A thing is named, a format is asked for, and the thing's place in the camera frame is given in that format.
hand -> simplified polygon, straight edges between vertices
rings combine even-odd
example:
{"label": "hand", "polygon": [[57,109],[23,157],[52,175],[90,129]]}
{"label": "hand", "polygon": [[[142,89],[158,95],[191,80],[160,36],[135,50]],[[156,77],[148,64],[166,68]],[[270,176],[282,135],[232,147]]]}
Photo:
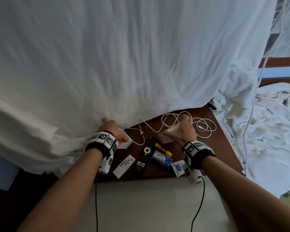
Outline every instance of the hand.
{"label": "hand", "polygon": [[196,141],[197,135],[192,126],[192,118],[188,115],[181,115],[178,120],[180,121],[178,129],[174,131],[164,130],[163,134],[168,136],[170,139],[179,142],[182,147],[187,142]]}
{"label": "hand", "polygon": [[114,120],[108,121],[107,119],[103,118],[102,123],[103,125],[99,127],[98,132],[104,130],[110,131],[117,140],[123,140],[124,142],[129,141],[129,137],[127,136],[127,134],[125,134],[118,128],[116,121]]}

black cable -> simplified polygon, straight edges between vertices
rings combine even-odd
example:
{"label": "black cable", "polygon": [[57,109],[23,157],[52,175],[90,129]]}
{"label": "black cable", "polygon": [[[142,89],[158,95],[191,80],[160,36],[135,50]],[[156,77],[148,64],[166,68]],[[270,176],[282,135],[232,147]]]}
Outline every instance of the black cable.
{"label": "black cable", "polygon": [[98,173],[96,174],[96,195],[95,195],[95,200],[96,200],[96,224],[97,224],[97,232],[98,232],[98,209],[97,209],[97,183],[98,183]]}
{"label": "black cable", "polygon": [[190,232],[192,232],[193,222],[196,219],[196,217],[197,217],[197,215],[198,215],[198,213],[199,213],[199,211],[201,209],[201,206],[202,206],[202,203],[203,203],[203,199],[204,199],[204,193],[205,193],[205,181],[204,181],[204,178],[202,176],[199,176],[198,178],[202,178],[203,179],[203,196],[202,196],[202,200],[201,200],[201,204],[200,204],[199,210],[198,210],[197,214],[195,215],[195,217],[192,220]]}

person's left arm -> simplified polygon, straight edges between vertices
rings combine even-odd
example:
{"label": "person's left arm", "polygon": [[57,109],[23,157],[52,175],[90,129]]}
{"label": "person's left arm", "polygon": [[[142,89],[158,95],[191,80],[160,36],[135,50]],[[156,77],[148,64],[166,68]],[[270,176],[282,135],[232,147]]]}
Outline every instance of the person's left arm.
{"label": "person's left arm", "polygon": [[[102,119],[102,122],[99,131],[110,131],[117,140],[128,141],[115,121]],[[75,230],[78,213],[89,195],[101,160],[102,153],[98,149],[87,150],[46,192],[17,232]]]}

coiled white cable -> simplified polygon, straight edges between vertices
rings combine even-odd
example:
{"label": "coiled white cable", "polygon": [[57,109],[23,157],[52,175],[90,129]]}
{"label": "coiled white cable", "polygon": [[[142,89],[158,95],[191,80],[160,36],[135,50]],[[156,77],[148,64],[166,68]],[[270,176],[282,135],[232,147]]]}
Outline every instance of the coiled white cable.
{"label": "coiled white cable", "polygon": [[[139,120],[139,127],[140,127],[139,129],[123,127],[121,130],[122,130],[126,135],[127,135],[127,133],[124,131],[124,129],[133,129],[133,130],[138,130],[138,131],[140,132],[140,135],[143,136],[143,132],[142,132],[142,128],[141,128],[141,123],[144,122],[144,123],[145,123],[145,124],[146,124],[146,125],[147,125],[151,130],[152,130],[152,131],[154,131],[155,133],[159,133],[159,132],[161,131],[161,129],[163,128],[163,126],[165,126],[165,127],[167,127],[167,128],[171,128],[171,127],[173,127],[173,126],[176,124],[176,122],[179,123],[178,117],[179,117],[182,113],[188,113],[188,115],[192,118],[192,120],[194,120],[194,119],[199,119],[198,121],[193,122],[193,124],[196,123],[196,127],[197,127],[197,129],[199,129],[199,130],[202,131],[202,132],[205,132],[205,131],[209,131],[209,132],[210,132],[209,136],[207,136],[207,137],[202,137],[202,136],[200,136],[200,135],[197,134],[197,136],[200,137],[200,138],[209,138],[209,137],[211,136],[212,132],[215,131],[215,130],[217,129],[217,126],[216,126],[215,122],[213,122],[212,120],[210,120],[210,119],[206,119],[206,118],[203,119],[203,118],[200,118],[200,117],[195,117],[195,118],[193,118],[189,112],[187,112],[187,111],[182,111],[182,112],[179,113],[179,114],[176,114],[176,113],[166,113],[166,114],[162,115],[162,117],[161,117],[161,123],[162,123],[162,125],[161,125],[161,127],[160,127],[160,129],[159,129],[158,131],[154,130],[152,127],[150,127],[149,124],[147,124],[147,123],[146,123],[145,121],[143,121],[143,120]],[[172,125],[167,125],[167,124],[165,123],[166,118],[167,118],[169,115],[172,115],[172,116],[175,117],[175,121],[174,121],[174,123],[173,123]],[[210,128],[210,126],[207,124],[206,120],[209,120],[210,122],[212,122],[212,123],[215,125],[215,129],[212,130],[212,129]],[[206,125],[206,128],[203,128],[202,126],[198,125],[198,123],[205,124],[205,125]],[[142,143],[142,144],[139,144],[139,143],[137,143],[137,142],[135,142],[135,141],[133,141],[133,140],[132,140],[132,142],[134,142],[135,144],[137,144],[137,145],[139,145],[139,146],[142,146],[142,145],[145,144],[145,138],[144,138],[144,136],[143,136],[143,143]]]}
{"label": "coiled white cable", "polygon": [[265,57],[265,60],[263,62],[263,65],[262,65],[262,69],[261,69],[261,74],[260,74],[260,78],[258,80],[258,84],[255,88],[255,95],[253,97],[253,100],[252,100],[252,109],[251,109],[251,114],[250,114],[250,117],[249,117],[249,120],[248,120],[248,123],[245,127],[245,130],[243,132],[243,141],[244,141],[244,148],[245,148],[245,156],[246,156],[246,166],[245,166],[245,175],[247,176],[247,170],[248,170],[248,154],[247,154],[247,143],[246,143],[246,140],[245,140],[245,134],[246,134],[246,131],[247,131],[247,128],[248,126],[250,125],[250,122],[251,122],[251,119],[252,119],[252,116],[253,116],[253,113],[254,113],[254,107],[255,107],[255,97],[257,95],[257,91],[258,91],[258,88],[260,86],[260,83],[261,83],[261,80],[262,80],[262,76],[263,76],[263,70],[266,66],[266,63],[267,63],[267,60],[268,58],[270,57],[270,54],[272,52],[272,50],[274,49],[274,47],[276,46],[277,42],[279,41],[280,37],[282,36],[282,32],[283,32],[283,17],[285,15],[285,7],[286,7],[286,3],[287,3],[287,0],[284,0],[284,3],[283,3],[283,6],[282,6],[282,10],[281,10],[281,18],[280,18],[280,25],[279,25],[279,30],[280,30],[280,33],[275,41],[275,43],[273,44],[273,46],[271,47],[271,49],[268,51],[266,57]]}

dark brown tabletop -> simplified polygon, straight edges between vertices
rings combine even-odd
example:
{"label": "dark brown tabletop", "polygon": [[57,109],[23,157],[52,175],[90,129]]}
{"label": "dark brown tabletop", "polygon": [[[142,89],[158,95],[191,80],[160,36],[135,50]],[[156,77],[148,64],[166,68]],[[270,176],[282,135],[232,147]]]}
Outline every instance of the dark brown tabletop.
{"label": "dark brown tabletop", "polygon": [[[241,172],[243,170],[240,161],[236,157],[229,141],[227,140],[226,136],[224,135],[224,132],[222,131],[221,127],[219,126],[214,114],[212,113],[212,110],[208,106],[204,106],[201,108],[192,108],[192,109],[185,109],[188,111],[192,117],[200,117],[200,118],[207,118],[215,122],[217,125],[217,130],[212,132],[211,136],[207,139],[202,139],[198,137],[198,140],[201,142],[204,142],[207,144],[210,148],[213,149],[216,157],[227,164],[228,166],[232,167],[234,170]],[[174,111],[173,113],[180,113],[183,110]],[[166,119],[166,124],[173,124],[175,118],[173,116],[168,116]],[[161,116],[158,116],[156,118],[153,118],[147,123],[154,129],[159,130],[162,123],[161,123]],[[214,125],[209,121],[209,126],[214,129]],[[145,143],[149,139],[149,137],[158,137],[158,133],[153,132],[146,124],[141,124],[142,131],[144,133],[145,137]],[[137,130],[125,130],[126,133],[137,143],[143,143],[143,137],[140,136],[140,132]],[[209,132],[205,131],[202,132],[198,129],[196,129],[197,134],[200,136],[208,136]],[[181,150],[181,147],[175,143],[167,143],[167,144],[161,144],[161,146],[166,149],[167,151],[171,152],[173,162],[179,161],[183,159],[183,152]],[[111,169],[108,174],[103,175],[99,174],[99,182],[108,182],[108,181],[129,181],[129,180],[141,180],[141,179],[155,179],[155,178],[169,178],[169,177],[176,177],[174,170],[172,167],[170,167],[168,170],[163,170],[159,168],[158,166],[155,166],[149,161],[147,164],[147,167],[145,168],[145,171],[143,175],[136,175],[134,173],[134,170],[136,168],[136,162],[139,159],[144,146],[139,146],[134,143],[132,143],[127,149],[118,149],[116,150],[114,154],[114,159],[112,161]],[[132,155],[135,158],[135,162],[132,164],[132,166],[120,177],[120,179],[117,179],[116,176],[112,173],[115,168],[128,156]]]}

